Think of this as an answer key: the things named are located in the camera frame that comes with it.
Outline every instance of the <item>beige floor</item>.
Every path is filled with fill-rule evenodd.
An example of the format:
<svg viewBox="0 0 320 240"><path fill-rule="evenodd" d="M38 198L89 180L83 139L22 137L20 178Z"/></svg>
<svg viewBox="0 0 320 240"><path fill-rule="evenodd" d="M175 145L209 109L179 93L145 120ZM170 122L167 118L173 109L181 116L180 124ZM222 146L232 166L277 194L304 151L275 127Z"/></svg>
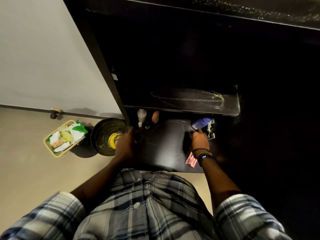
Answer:
<svg viewBox="0 0 320 240"><path fill-rule="evenodd" d="M0 108L0 233L57 191L70 192L106 166L112 157L80 158L71 152L54 158L43 138L68 120L95 125L99 119ZM177 173L197 189L212 214L204 174Z"/></svg>

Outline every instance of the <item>hand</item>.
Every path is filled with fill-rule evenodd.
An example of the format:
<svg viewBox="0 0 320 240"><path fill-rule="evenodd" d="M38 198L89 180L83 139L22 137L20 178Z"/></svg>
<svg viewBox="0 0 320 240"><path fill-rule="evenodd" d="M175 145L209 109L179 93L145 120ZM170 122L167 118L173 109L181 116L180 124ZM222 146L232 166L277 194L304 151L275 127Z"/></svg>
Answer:
<svg viewBox="0 0 320 240"><path fill-rule="evenodd" d="M126 162L132 159L133 153L133 129L131 128L129 132L122 135L118 140L115 148L115 157L121 162Z"/></svg>
<svg viewBox="0 0 320 240"><path fill-rule="evenodd" d="M205 148L205 149L210 149L209 146L209 141L207 139L207 135L202 132L201 129L198 129L198 132L195 131L192 134L192 143L191 143L191 149L192 151L198 148ZM200 154L202 153L209 153L206 150L198 150L195 152L194 157L197 158Z"/></svg>

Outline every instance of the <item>shirt sleeve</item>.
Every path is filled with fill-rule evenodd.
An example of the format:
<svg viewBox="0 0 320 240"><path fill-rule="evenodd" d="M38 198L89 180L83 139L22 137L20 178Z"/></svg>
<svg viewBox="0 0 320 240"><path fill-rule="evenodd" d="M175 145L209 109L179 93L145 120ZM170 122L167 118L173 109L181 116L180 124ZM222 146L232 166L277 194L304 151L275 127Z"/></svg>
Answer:
<svg viewBox="0 0 320 240"><path fill-rule="evenodd" d="M74 195L58 192L5 230L0 240L72 239L85 217L86 211Z"/></svg>
<svg viewBox="0 0 320 240"><path fill-rule="evenodd" d="M222 202L216 219L226 240L291 239L281 223L246 194L236 194Z"/></svg>

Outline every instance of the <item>basket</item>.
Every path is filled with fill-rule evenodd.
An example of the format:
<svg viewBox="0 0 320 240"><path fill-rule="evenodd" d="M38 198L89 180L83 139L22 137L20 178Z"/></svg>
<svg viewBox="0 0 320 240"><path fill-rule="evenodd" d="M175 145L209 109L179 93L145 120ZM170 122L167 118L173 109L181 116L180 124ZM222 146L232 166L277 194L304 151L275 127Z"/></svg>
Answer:
<svg viewBox="0 0 320 240"><path fill-rule="evenodd" d="M66 127L66 126L72 125L72 124L74 124L74 123L75 123L74 120L69 120L68 122L64 123L62 126L60 126L58 129L56 129L54 132L52 132L50 135L48 135L48 136L43 140L44 144L46 145L46 148L52 153L52 155L53 155L54 157L60 157L60 156L62 156L62 155L65 154L67 151L70 151L71 149L73 149L76 145L79 144L80 141L82 141L82 140L86 137L86 136L84 135L77 143L71 145L70 147L68 147L67 149L65 149L65 150L63 150L63 151L61 151L61 152L53 152L53 151L52 151L52 148L51 148L51 146L50 146L50 142L47 141L47 139L48 139L50 136L52 136L53 133L55 133L56 131L58 131L58 130L61 129L62 127Z"/></svg>

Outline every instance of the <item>brown egg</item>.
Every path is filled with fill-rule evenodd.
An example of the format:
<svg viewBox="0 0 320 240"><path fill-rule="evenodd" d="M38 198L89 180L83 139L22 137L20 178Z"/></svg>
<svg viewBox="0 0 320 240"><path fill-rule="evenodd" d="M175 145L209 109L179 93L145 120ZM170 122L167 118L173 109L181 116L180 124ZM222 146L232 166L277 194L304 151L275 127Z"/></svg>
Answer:
<svg viewBox="0 0 320 240"><path fill-rule="evenodd" d="M155 111L154 113L153 113L153 115L152 115L152 122L153 123L158 123L158 120L159 120L159 114L160 114L160 112L159 111Z"/></svg>

